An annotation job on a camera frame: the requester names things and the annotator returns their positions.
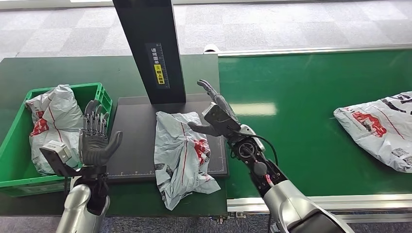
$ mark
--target black cable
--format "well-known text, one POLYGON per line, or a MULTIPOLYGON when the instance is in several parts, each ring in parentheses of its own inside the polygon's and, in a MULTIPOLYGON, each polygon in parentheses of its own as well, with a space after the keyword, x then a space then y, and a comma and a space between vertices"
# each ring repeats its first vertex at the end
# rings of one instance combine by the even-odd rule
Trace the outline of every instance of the black cable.
POLYGON ((270 213, 269 213, 268 233, 271 233, 271 231, 270 231, 270 225, 271 225, 271 222, 272 222, 272 214, 270 214, 270 213))
POLYGON ((273 147, 273 145, 272 145, 268 140, 266 140, 266 138, 264 138, 264 137, 262 137, 262 136, 259 136, 259 135, 253 135, 253 134, 247 134, 247 133, 240 133, 240 132, 238 132, 238 131, 230 128, 230 127, 229 127, 229 129, 230 129, 231 131, 233 131, 234 133, 237 133, 237 134, 239 134, 239 135, 247 136, 247 137, 257 137, 257 138, 262 139, 263 141, 265 141, 267 144, 269 144, 269 146, 270 146, 271 149, 272 149, 273 155, 274 155, 274 157, 275 157, 275 164, 276 164, 277 166, 279 166, 279 161, 278 161, 278 159, 277 159, 276 150, 275 150, 275 148, 273 147))
POLYGON ((65 197, 67 197, 67 181, 68 181, 68 178, 67 177, 65 177, 65 184, 64 184, 64 195, 65 195, 65 197))

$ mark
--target green plastic crate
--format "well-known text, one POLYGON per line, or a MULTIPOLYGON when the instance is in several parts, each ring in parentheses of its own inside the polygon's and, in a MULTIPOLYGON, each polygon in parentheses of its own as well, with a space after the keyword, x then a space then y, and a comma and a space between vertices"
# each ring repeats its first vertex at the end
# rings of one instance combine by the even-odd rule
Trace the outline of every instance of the green plastic crate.
MULTIPOLYGON (((90 100, 97 99, 103 106, 102 112, 110 113, 113 101, 101 83, 70 87, 82 111, 90 100)), ((31 90, 24 100, 32 99, 50 89, 53 87, 31 90)), ((0 147, 0 193, 20 197, 63 191, 63 177, 41 176, 32 163, 29 134, 33 127, 31 112, 23 102, 0 147)))

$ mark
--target black vertical pillar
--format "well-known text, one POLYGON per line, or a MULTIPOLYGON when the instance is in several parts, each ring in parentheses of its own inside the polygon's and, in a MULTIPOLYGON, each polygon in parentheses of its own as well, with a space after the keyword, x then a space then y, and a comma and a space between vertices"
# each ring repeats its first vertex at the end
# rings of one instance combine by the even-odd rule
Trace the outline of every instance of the black vertical pillar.
POLYGON ((150 102, 186 102, 171 0, 113 3, 150 102))

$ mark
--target red print on bag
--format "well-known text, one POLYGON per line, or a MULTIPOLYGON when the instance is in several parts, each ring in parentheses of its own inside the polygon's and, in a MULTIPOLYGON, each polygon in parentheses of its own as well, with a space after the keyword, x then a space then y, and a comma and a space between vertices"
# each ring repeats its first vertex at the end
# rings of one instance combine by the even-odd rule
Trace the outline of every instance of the red print on bag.
POLYGON ((202 154, 205 154, 207 158, 210 156, 209 144, 207 143, 206 139, 200 139, 199 141, 194 139, 193 142, 194 149, 197 153, 197 157, 199 158, 199 163, 200 165, 202 165, 205 162, 202 154))

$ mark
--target gray carpet floor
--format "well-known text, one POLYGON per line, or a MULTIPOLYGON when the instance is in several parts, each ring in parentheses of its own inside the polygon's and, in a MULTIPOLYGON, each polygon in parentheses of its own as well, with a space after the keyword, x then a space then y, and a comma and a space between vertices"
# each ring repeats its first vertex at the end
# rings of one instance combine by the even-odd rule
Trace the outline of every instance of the gray carpet floor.
MULTIPOLYGON (((412 1, 210 4, 174 7, 182 54, 221 50, 412 43, 412 1)), ((131 55, 113 7, 0 11, 5 57, 131 55)), ((268 215, 217 225, 201 218, 107 217, 102 233, 264 233, 268 215)), ((0 217, 0 233, 52 233, 58 217, 0 217)), ((357 233, 409 233, 411 223, 351 224, 357 233)))
MULTIPOLYGON (((59 217, 0 217, 0 232, 53 233, 59 217)), ((229 219, 208 217, 106 217, 101 233, 266 233, 269 215, 229 219)), ((412 223, 351 223, 355 233, 410 233, 412 223)))

